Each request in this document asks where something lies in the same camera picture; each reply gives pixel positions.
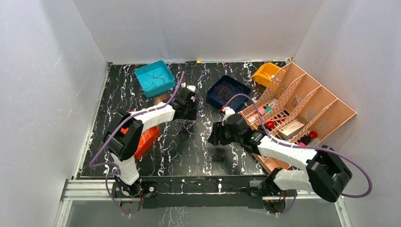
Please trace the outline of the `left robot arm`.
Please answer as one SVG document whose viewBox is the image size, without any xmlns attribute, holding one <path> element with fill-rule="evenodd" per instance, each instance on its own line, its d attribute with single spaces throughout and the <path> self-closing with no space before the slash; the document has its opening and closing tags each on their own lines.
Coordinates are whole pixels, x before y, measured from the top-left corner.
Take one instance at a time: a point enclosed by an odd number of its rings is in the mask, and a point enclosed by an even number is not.
<svg viewBox="0 0 401 227">
<path fill-rule="evenodd" d="M 152 107 L 120 114 L 115 122 L 118 130 L 105 136 L 106 148 L 111 152 L 114 163 L 119 168 L 119 179 L 124 182 L 123 191 L 130 197 L 139 195 L 141 184 L 134 153 L 146 130 L 162 123 L 175 120 L 196 120 L 199 100 L 195 86 L 181 88 L 170 103 L 161 102 Z"/>
</svg>

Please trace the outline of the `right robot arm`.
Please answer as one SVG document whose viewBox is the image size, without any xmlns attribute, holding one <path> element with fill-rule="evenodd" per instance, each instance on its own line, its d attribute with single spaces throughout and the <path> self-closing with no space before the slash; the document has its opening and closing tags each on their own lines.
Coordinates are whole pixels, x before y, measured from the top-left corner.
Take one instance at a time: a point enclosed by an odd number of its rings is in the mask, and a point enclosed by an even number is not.
<svg viewBox="0 0 401 227">
<path fill-rule="evenodd" d="M 327 148 L 308 149 L 253 130 L 239 114 L 232 114 L 212 126 L 208 143 L 238 143 L 247 152 L 281 160 L 296 170 L 276 168 L 266 179 L 267 192 L 273 196 L 286 190 L 314 192 L 328 202 L 336 202 L 352 178 L 341 158 Z"/>
</svg>

